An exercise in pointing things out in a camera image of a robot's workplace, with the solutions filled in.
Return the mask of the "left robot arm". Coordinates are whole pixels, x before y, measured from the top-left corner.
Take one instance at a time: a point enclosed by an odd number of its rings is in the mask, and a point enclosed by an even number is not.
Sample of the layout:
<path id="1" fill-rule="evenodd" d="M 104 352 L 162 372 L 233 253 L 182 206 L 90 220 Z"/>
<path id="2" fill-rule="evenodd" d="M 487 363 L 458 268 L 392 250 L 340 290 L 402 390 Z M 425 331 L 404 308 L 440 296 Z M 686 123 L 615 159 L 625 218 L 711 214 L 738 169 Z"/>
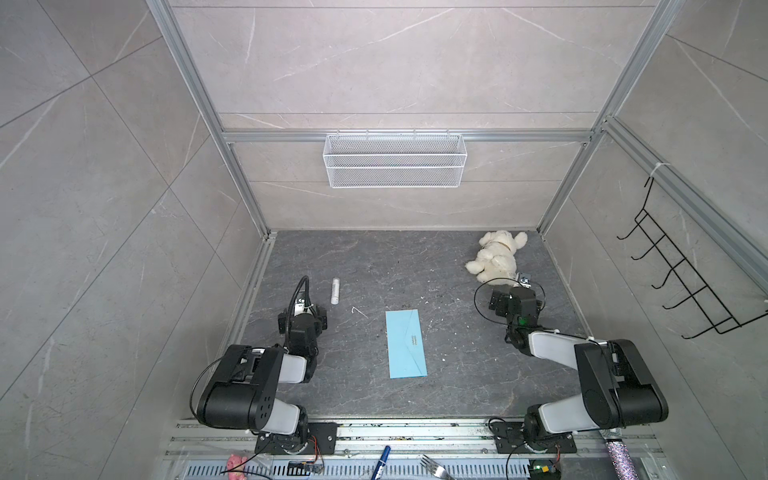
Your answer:
<path id="1" fill-rule="evenodd" d="M 319 356 L 318 338 L 328 327 L 326 311 L 312 302 L 304 275 L 287 308 L 278 315 L 283 342 L 268 347 L 232 344 L 207 366 L 213 373 L 189 408 L 198 423 L 215 429 L 263 435 L 289 454 L 310 444 L 306 409 L 277 398 L 281 384 L 311 380 Z"/>

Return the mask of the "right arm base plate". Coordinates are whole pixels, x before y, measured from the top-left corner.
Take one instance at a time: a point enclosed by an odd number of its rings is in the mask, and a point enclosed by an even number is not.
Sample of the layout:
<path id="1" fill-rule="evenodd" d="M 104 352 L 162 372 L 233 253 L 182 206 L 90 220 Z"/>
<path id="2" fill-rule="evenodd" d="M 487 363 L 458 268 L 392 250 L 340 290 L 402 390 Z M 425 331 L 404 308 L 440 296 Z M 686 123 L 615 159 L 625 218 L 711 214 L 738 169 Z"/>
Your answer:
<path id="1" fill-rule="evenodd" d="M 575 454 L 577 447 L 571 434 L 534 433 L 523 422 L 492 419 L 487 424 L 498 453 Z"/>

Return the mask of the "light blue envelope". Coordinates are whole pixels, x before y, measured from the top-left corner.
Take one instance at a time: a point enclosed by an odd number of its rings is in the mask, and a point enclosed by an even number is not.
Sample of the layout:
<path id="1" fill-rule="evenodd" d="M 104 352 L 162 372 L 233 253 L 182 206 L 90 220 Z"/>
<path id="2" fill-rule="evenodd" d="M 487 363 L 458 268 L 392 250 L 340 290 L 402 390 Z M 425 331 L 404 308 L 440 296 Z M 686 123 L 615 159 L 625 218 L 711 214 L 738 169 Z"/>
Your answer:
<path id="1" fill-rule="evenodd" d="M 387 311 L 385 319 L 390 378 L 426 377 L 428 372 L 418 311 Z"/>

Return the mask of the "white glue stick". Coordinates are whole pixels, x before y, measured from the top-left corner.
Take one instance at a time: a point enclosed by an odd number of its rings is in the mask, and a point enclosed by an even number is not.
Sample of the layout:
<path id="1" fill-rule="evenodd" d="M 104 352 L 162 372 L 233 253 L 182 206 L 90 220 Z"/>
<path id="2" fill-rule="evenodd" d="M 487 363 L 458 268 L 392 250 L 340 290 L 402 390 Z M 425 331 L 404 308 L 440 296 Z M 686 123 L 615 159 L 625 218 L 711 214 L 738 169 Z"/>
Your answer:
<path id="1" fill-rule="evenodd" d="M 332 290 L 330 302 L 332 305 L 338 305 L 340 301 L 340 279 L 334 278 L 332 280 Z"/>

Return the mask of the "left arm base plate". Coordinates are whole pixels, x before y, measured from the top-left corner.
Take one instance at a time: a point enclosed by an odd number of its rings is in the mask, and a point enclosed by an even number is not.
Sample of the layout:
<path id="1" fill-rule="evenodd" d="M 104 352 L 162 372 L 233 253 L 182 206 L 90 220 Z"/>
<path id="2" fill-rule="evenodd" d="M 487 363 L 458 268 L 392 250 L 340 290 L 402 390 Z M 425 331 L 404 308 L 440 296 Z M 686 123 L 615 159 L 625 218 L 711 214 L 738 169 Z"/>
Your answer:
<path id="1" fill-rule="evenodd" d="M 310 422 L 300 425 L 290 435 L 261 432 L 257 437 L 256 453 L 273 455 L 331 455 L 335 451 L 339 424 Z"/>

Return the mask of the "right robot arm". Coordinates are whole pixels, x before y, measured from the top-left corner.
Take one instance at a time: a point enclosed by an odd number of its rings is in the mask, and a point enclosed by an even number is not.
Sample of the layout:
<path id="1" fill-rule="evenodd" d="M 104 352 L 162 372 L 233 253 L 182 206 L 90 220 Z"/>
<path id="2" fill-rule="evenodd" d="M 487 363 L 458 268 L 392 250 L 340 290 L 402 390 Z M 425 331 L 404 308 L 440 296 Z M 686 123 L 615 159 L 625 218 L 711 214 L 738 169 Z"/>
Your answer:
<path id="1" fill-rule="evenodd" d="M 627 339 L 596 340 L 566 334 L 539 323 L 546 300 L 530 284 L 511 278 L 491 285 L 483 318 L 506 327 L 504 341 L 519 353 L 574 370 L 580 392 L 571 397 L 530 406 L 521 421 L 492 417 L 487 427 L 500 453 L 525 448 L 534 453 L 559 449 L 573 453 L 572 435 L 635 425 L 661 423 L 668 402 L 636 345 Z"/>

